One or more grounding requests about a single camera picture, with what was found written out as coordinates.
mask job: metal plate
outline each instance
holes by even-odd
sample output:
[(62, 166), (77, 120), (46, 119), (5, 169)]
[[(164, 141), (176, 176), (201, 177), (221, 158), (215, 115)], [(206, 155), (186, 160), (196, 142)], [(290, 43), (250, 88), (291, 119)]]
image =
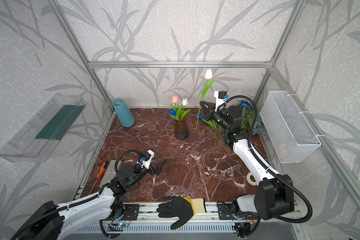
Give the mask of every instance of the metal plate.
[(132, 221), (136, 221), (137, 220), (137, 215), (139, 214), (139, 204), (125, 204), (125, 211), (129, 212), (131, 215), (129, 215), (128, 213), (125, 213), (124, 216), (120, 219), (120, 221), (122, 220), (132, 220)]
[[(226, 204), (224, 208), (225, 211), (221, 211), (219, 209), (219, 219), (220, 220), (238, 220), (237, 218), (235, 218), (235, 216), (232, 213), (232, 208), (231, 208), (231, 204)], [(253, 213), (251, 212), (247, 212), (247, 214), (244, 216), (243, 219), (240, 220), (253, 220)]]

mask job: wallpaper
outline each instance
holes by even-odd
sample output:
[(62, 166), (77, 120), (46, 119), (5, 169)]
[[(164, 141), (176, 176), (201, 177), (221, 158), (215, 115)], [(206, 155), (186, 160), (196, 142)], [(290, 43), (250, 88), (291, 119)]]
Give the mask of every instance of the wallpaper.
[(276, 66), (360, 182), (360, 1), (307, 5)]
[(0, 148), (54, 94), (86, 107), (44, 163), (0, 157), (0, 240), (43, 203), (72, 199), (110, 111), (44, 1), (0, 0)]
[(295, 0), (59, 0), (90, 61), (268, 61)]
[[(104, 68), (97, 69), (105, 89), (114, 99), (130, 107), (170, 107), (172, 96), (187, 98), (188, 105), (199, 106), (205, 88), (205, 68)], [(213, 91), (228, 95), (245, 94), (254, 98), (265, 74), (264, 68), (213, 68), (215, 81), (204, 100), (215, 102)]]
[[(265, 101), (268, 91), (282, 90), (271, 76), (259, 99), (259, 106)], [(269, 152), (273, 167), (288, 174), (293, 185), (309, 200), (313, 208), (312, 218), (306, 222), (313, 240), (353, 239), (360, 240), (360, 210), (332, 171), (327, 159), (318, 148), (300, 163), (281, 164), (266, 131), (262, 139)], [(295, 195), (295, 200), (304, 216), (305, 203)]]

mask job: pink tulip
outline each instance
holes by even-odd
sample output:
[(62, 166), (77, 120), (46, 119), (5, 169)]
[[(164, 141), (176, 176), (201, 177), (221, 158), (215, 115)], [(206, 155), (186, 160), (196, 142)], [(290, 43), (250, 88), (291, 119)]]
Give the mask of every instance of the pink tulip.
[(177, 98), (177, 96), (172, 97), (172, 102), (173, 103), (177, 103), (178, 101), (179, 101), (179, 99)]

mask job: white tape roll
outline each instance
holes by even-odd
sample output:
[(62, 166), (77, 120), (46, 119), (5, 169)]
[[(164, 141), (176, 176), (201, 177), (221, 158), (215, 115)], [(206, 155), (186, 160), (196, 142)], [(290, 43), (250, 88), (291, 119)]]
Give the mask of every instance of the white tape roll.
[(257, 183), (251, 180), (251, 176), (253, 176), (253, 174), (252, 174), (251, 172), (249, 172), (249, 173), (247, 174), (247, 182), (248, 182), (250, 185), (252, 185), (252, 186), (256, 186)]

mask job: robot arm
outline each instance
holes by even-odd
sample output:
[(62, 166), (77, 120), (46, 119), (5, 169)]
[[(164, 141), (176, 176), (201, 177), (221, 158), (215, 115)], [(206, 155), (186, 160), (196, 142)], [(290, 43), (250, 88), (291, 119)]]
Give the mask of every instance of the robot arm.
[(137, 164), (127, 164), (116, 173), (114, 179), (103, 185), (100, 191), (80, 199), (55, 205), (47, 202), (19, 228), (11, 240), (40, 239), (61, 240), (69, 234), (109, 216), (121, 217), (125, 212), (122, 200), (147, 173), (159, 175), (165, 163), (157, 169), (150, 166), (154, 157), (152, 150), (135, 151)]
[(281, 176), (253, 146), (248, 146), (248, 136), (241, 130), (243, 121), (241, 106), (230, 106), (224, 113), (219, 108), (220, 106), (225, 107), (229, 101), (226, 91), (215, 91), (214, 96), (216, 103), (200, 102), (205, 114), (204, 119), (206, 121), (214, 120), (223, 128), (222, 135), (225, 144), (245, 163), (258, 185), (256, 195), (244, 195), (233, 199), (232, 212), (234, 215), (240, 217), (240, 214), (244, 214), (244, 212), (257, 212), (261, 218), (268, 220), (292, 212), (294, 210), (292, 189), (271, 175), (269, 170), (273, 174), (279, 175), (279, 178), (282, 178), (290, 186), (293, 185), (292, 180), (288, 175)]

